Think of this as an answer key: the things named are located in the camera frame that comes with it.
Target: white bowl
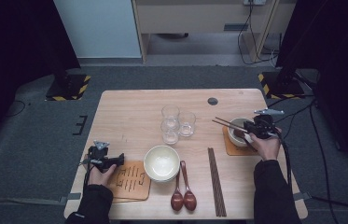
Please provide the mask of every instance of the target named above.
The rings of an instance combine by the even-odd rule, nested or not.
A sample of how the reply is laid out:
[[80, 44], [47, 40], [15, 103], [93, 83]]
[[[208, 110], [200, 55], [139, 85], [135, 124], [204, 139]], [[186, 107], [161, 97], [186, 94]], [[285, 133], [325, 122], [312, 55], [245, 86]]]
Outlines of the white bowl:
[[[230, 122], [233, 124], [236, 124], [238, 126], [243, 127], [245, 121], [252, 121], [252, 120], [244, 119], [244, 118], [237, 118], [237, 119], [232, 119]], [[234, 135], [234, 129], [228, 128], [228, 130], [229, 130], [229, 139], [235, 146], [247, 147], [247, 144], [245, 143], [245, 141], [242, 138]], [[246, 140], [248, 140], [249, 143], [253, 142], [252, 139], [250, 138], [249, 134], [247, 134], [247, 133], [245, 134], [245, 138], [246, 138]]]
[[180, 159], [177, 152], [167, 146], [151, 148], [144, 159], [144, 167], [150, 179], [167, 182], [179, 172]]

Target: gray carpet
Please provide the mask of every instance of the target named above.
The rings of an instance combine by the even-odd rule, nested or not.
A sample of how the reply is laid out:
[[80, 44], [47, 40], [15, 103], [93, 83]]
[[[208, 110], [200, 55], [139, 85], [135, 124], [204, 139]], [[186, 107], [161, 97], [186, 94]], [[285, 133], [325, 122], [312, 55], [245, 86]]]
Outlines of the gray carpet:
[[[273, 68], [84, 67], [82, 71], [72, 71], [91, 76], [83, 98], [63, 102], [45, 101], [53, 76], [28, 83], [18, 89], [16, 100], [20, 102], [13, 103], [7, 112], [8, 117], [3, 119], [0, 127], [0, 198], [59, 200], [69, 193], [99, 98], [105, 90], [261, 89], [258, 74], [263, 71], [273, 71]], [[307, 106], [312, 99], [286, 100], [272, 108], [283, 109], [291, 114]], [[267, 104], [276, 101], [267, 100]], [[86, 125], [82, 135], [73, 135], [79, 131], [77, 123], [83, 121], [80, 116], [88, 116]], [[334, 139], [323, 116], [314, 107], [313, 118], [326, 154], [331, 198], [348, 203], [348, 152], [335, 148]], [[290, 130], [285, 140], [300, 190], [326, 198], [327, 184], [322, 154], [309, 110], [297, 114], [292, 123], [291, 118], [288, 118], [278, 122], [277, 126], [284, 130], [284, 134]], [[327, 203], [310, 199], [306, 204], [309, 216], [303, 223], [334, 223]], [[348, 208], [338, 205], [333, 205], [333, 208], [337, 220], [348, 223]], [[64, 223], [63, 210], [62, 205], [0, 204], [0, 223]]]

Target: glass cup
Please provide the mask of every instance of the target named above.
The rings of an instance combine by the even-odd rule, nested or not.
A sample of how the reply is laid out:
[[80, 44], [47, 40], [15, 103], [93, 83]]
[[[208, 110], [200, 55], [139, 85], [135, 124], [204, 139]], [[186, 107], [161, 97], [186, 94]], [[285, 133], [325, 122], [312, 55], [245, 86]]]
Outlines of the glass cup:
[[194, 134], [196, 124], [196, 116], [189, 112], [183, 111], [179, 114], [179, 133], [182, 136], [189, 137]]
[[163, 120], [165, 120], [166, 124], [169, 128], [173, 128], [177, 125], [177, 120], [179, 116], [179, 108], [176, 105], [166, 105], [162, 110], [161, 114], [163, 116]]
[[161, 123], [162, 140], [164, 143], [172, 145], [179, 141], [179, 122], [177, 119], [164, 119]]

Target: wooden chopsticks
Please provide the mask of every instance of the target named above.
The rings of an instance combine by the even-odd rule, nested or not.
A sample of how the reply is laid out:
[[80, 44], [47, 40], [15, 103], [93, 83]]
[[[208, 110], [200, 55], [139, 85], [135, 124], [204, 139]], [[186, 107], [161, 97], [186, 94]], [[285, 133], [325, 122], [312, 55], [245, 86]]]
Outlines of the wooden chopsticks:
[[216, 121], [216, 120], [212, 120], [212, 121], [215, 122], [215, 123], [218, 123], [218, 124], [221, 124], [221, 125], [223, 125], [223, 126], [232, 128], [232, 129], [234, 129], [234, 130], [238, 130], [238, 131], [247, 133], [247, 130], [246, 130], [246, 129], [244, 129], [243, 127], [241, 127], [241, 126], [239, 126], [239, 125], [237, 125], [237, 124], [234, 124], [234, 123], [231, 123], [231, 122], [229, 122], [229, 121], [220, 119], [220, 118], [218, 118], [218, 117], [215, 117], [215, 119], [219, 119], [219, 120], [221, 120], [221, 121], [223, 121], [223, 122], [226, 122], [226, 123], [222, 123], [222, 122], [219, 122], [219, 121]]
[[217, 171], [215, 152], [212, 147], [208, 147], [209, 166], [211, 168], [212, 186], [214, 189], [215, 210], [217, 217], [226, 217], [226, 207], [224, 205], [222, 188], [220, 186], [219, 172]]

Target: power outlet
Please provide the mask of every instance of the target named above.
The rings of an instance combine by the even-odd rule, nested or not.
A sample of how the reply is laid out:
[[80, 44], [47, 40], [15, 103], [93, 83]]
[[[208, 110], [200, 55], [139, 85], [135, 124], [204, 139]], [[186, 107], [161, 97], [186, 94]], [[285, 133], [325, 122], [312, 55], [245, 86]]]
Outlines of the power outlet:
[[254, 6], [266, 5], [266, 0], [244, 0], [244, 5], [249, 6], [250, 3]]

